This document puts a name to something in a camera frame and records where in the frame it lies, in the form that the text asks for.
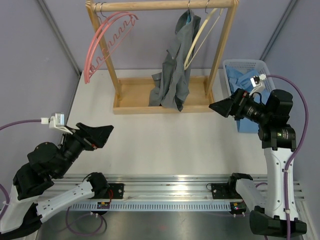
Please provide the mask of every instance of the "hook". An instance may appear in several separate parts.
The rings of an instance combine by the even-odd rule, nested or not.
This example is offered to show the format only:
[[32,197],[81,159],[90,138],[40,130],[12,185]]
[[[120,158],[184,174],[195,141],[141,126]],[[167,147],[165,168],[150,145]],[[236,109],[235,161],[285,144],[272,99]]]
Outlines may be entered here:
[[207,7],[208,7],[209,2],[210,2],[210,0],[208,0],[208,1],[206,2],[206,6],[205,6],[205,10],[204,10],[204,12],[205,12],[206,14],[207,14]]
[[104,18],[107,18],[105,15],[102,14],[102,5],[103,4],[106,4],[106,2],[101,3],[101,5],[100,5],[100,13],[101,13],[102,16],[104,16]]
[[100,23],[102,23],[102,20],[101,20],[101,18],[99,17],[99,15],[97,14],[97,11],[96,11],[97,4],[98,4],[98,3],[96,3],[96,4],[94,5],[94,13],[96,14],[96,16],[98,17],[98,19],[100,20]]

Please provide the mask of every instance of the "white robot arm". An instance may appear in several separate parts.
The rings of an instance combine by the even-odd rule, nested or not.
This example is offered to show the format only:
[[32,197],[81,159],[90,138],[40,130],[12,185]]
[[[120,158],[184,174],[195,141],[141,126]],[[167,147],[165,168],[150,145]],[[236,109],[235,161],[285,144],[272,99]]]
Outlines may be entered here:
[[253,234],[285,238],[287,221],[290,220],[291,236],[299,236],[307,232],[307,225],[299,221],[294,196],[294,161],[290,160],[297,149],[295,130],[287,124],[293,96],[276,89],[270,93],[266,104],[257,103],[253,93],[263,90],[264,84],[259,76],[253,77],[251,82],[254,86],[251,93],[239,88],[229,98],[212,103],[209,107],[225,118],[247,118],[259,124],[258,136],[267,165],[267,200],[246,174],[234,173],[228,188],[236,191],[251,211],[250,228]]
[[58,212],[84,199],[105,196],[109,184],[102,173],[93,172],[75,188],[52,199],[37,202],[43,192],[54,185],[52,179],[61,179],[83,150],[102,148],[113,126],[89,127],[82,123],[73,129],[65,126],[63,113],[42,118],[42,124],[65,133],[62,144],[51,142],[38,145],[27,155],[29,163],[23,165],[13,179],[9,204],[0,220],[0,239],[21,238],[37,231],[43,223]]

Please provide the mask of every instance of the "wooden pole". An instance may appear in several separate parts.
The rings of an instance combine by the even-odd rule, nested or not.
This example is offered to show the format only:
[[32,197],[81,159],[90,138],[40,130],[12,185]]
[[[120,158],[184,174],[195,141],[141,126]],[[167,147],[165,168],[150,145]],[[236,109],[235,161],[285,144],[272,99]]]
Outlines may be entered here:
[[104,2],[102,12],[118,11],[148,11],[148,10],[172,10],[172,9],[213,9],[213,8],[232,8],[234,0],[165,0],[165,1],[136,1],[136,2]]
[[[85,0],[85,7],[88,11],[94,32],[96,32],[98,30],[98,28],[100,27],[100,22],[99,22],[97,14],[94,11],[94,8],[91,7],[92,5],[93,6],[95,5],[93,0]],[[104,36],[101,38],[99,45],[100,45],[101,51],[103,49],[105,49],[105,51],[102,51],[102,54],[103,54],[104,58],[106,58],[108,56],[107,53],[109,51],[108,51],[108,46],[107,46],[107,43],[106,43]],[[118,81],[117,74],[116,74],[116,71],[114,68],[114,64],[112,63],[112,60],[111,60],[111,56],[109,56],[108,58],[105,59],[105,64],[108,68],[112,83],[114,85],[115,93],[117,94],[118,99],[121,99],[122,98],[121,85]]]
[[228,9],[228,12],[226,13],[226,16],[225,16],[225,20],[224,20],[223,28],[221,31],[218,47],[216,48],[211,72],[208,78],[208,82],[205,86],[205,96],[207,98],[210,96],[210,92],[212,91],[212,86],[214,84],[214,81],[218,72],[218,67],[220,65],[222,56],[224,54],[229,32],[236,15],[238,4],[239,4],[239,0],[234,0],[233,7]]

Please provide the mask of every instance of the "gray shirt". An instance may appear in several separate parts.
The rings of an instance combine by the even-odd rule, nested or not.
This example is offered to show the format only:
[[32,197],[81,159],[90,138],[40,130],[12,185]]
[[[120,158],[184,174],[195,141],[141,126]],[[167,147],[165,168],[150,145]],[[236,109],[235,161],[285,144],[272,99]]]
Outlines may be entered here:
[[199,30],[201,18],[192,10],[186,11],[175,27],[175,39],[162,64],[162,72],[152,75],[155,88],[151,90],[149,106],[160,106],[182,111],[183,103],[189,94],[190,66],[185,70],[184,63],[192,42]]

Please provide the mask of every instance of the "clothes hanger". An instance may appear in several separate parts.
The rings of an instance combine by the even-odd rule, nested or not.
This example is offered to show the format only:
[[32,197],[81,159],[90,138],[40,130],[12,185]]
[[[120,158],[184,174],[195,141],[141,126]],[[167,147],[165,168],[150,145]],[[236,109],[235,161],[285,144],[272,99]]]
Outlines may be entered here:
[[194,38],[194,40],[193,40],[193,42],[192,42],[192,45],[191,45],[191,47],[190,47],[190,50],[189,50],[189,52],[188,52],[188,54],[187,54],[187,56],[186,56],[186,59],[185,59],[185,61],[184,61],[184,70],[187,70],[187,68],[190,66],[191,62],[193,61],[193,59],[194,59],[195,56],[197,55],[199,49],[200,49],[200,48],[202,47],[202,45],[204,44],[205,40],[207,39],[207,37],[208,37],[209,34],[211,33],[212,29],[214,29],[214,27],[215,27],[217,21],[219,20],[221,14],[222,14],[222,12],[223,12],[223,10],[224,10],[224,9],[221,8],[220,13],[219,13],[219,16],[217,17],[217,19],[215,20],[214,24],[213,24],[212,27],[210,28],[209,32],[208,32],[207,35],[205,36],[204,40],[203,40],[202,43],[200,44],[199,48],[197,49],[197,51],[195,52],[195,54],[193,55],[193,57],[192,57],[191,60],[189,61],[189,58],[190,58],[190,56],[191,56],[191,54],[192,54],[193,49],[194,49],[195,46],[196,46],[196,43],[197,43],[197,41],[198,41],[201,33],[203,32],[204,28],[206,27],[207,23],[208,23],[209,20],[212,18],[212,16],[214,15],[214,13],[217,11],[217,8],[214,8],[209,14],[207,14],[207,16],[206,16],[206,18],[205,18],[202,26],[200,27],[198,33],[196,34],[196,36],[195,36],[195,38]]

